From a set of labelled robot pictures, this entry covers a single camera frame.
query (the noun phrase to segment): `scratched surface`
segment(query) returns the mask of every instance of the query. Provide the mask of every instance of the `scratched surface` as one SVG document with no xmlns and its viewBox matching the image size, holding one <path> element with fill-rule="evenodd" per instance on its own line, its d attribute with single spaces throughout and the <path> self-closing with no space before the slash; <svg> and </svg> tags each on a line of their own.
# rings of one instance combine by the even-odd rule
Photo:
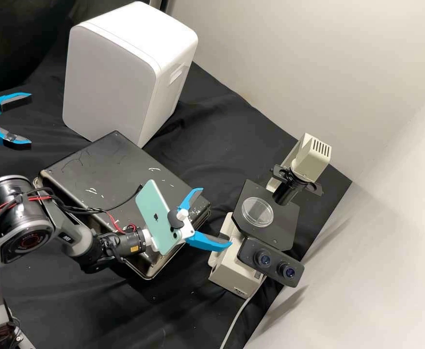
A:
<svg viewBox="0 0 425 349">
<path fill-rule="evenodd" d="M 124 202 L 148 180 L 153 179 L 169 208 L 175 208 L 191 188 L 162 166 L 148 153 L 125 138 L 119 131 L 95 141 L 82 150 L 60 160 L 41 171 L 45 186 L 57 188 L 63 195 L 73 198 L 79 207 L 109 208 Z M 190 209 L 193 224 L 210 210 L 211 204 L 202 196 Z M 145 222 L 135 204 L 135 199 L 111 210 L 120 226 L 130 223 L 144 226 Z M 99 214 L 97 221 L 102 230 L 113 230 L 106 214 Z M 175 247 L 164 257 L 147 247 L 145 253 L 129 258 L 142 277 L 151 279 L 168 263 L 181 246 Z"/>
</svg>

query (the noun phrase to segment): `white backdrop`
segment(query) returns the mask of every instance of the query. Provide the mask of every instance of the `white backdrop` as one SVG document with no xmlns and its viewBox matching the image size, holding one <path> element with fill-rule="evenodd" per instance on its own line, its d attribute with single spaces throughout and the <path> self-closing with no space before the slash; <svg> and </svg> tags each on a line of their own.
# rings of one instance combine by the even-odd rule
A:
<svg viewBox="0 0 425 349">
<path fill-rule="evenodd" d="M 194 61 L 356 179 L 425 103 L 425 0 L 169 0 Z"/>
<path fill-rule="evenodd" d="M 352 184 L 245 349 L 425 348 L 425 107 Z"/>
</svg>

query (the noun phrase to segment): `black cloth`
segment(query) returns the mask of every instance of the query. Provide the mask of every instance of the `black cloth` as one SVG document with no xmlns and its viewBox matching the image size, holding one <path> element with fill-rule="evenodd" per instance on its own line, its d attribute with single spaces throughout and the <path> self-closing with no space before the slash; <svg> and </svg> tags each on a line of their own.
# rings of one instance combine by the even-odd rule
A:
<svg viewBox="0 0 425 349">
<path fill-rule="evenodd" d="M 33 141 L 31 151 L 0 146 L 0 176 L 33 179 L 87 145 L 62 121 L 63 47 L 65 41 L 26 84 L 0 93 L 29 92 L 34 100 L 0 116 L 1 127 Z M 191 187 L 205 188 L 213 211 L 201 230 L 215 233 L 245 179 L 265 184 L 269 168 L 295 142 L 193 64 L 174 114 L 144 149 Z M 290 254 L 299 259 L 350 180 L 329 166 L 320 183 L 322 198 L 302 192 L 295 200 L 301 211 Z M 218 348 L 243 300 L 208 281 L 208 257 L 184 246 L 154 280 L 136 275 L 125 280 L 111 270 L 83 274 L 51 242 L 4 267 L 0 277 L 8 305 L 38 348 Z M 243 347 L 280 289 L 273 280 L 265 281 L 237 321 L 228 348 Z"/>
<path fill-rule="evenodd" d="M 0 0 L 0 91 L 22 83 L 43 60 L 75 0 Z"/>
</svg>

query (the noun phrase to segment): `white box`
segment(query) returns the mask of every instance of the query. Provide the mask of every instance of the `white box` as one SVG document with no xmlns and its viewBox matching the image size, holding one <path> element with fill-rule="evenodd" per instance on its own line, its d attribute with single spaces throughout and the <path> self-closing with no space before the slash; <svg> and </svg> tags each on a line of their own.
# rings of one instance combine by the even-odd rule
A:
<svg viewBox="0 0 425 349">
<path fill-rule="evenodd" d="M 118 130 L 139 147 L 174 112 L 198 37 L 134 2 L 73 27 L 65 73 L 65 124 L 90 141 Z"/>
</svg>

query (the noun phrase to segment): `mint green iphone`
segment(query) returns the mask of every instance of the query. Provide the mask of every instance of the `mint green iphone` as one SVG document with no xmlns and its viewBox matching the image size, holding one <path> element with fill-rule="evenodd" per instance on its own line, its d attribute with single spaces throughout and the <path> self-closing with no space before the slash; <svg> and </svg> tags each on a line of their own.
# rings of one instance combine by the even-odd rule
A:
<svg viewBox="0 0 425 349">
<path fill-rule="evenodd" d="M 166 255 L 180 241 L 181 233 L 171 229 L 167 219 L 169 207 L 154 180 L 146 182 L 136 195 L 135 202 L 156 247 L 162 255 Z"/>
</svg>

